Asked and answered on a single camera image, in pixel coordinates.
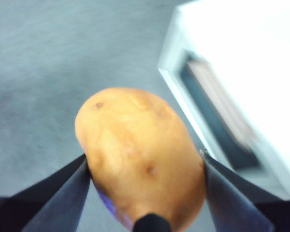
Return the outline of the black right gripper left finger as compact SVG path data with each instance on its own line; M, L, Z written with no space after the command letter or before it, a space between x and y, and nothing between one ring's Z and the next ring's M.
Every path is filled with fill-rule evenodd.
M85 155L46 179L0 197L0 232L74 232L90 184Z

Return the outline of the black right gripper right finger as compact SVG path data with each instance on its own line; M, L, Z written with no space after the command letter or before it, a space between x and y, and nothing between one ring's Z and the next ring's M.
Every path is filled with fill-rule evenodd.
M290 232L290 200L243 179L202 152L207 202L218 232Z

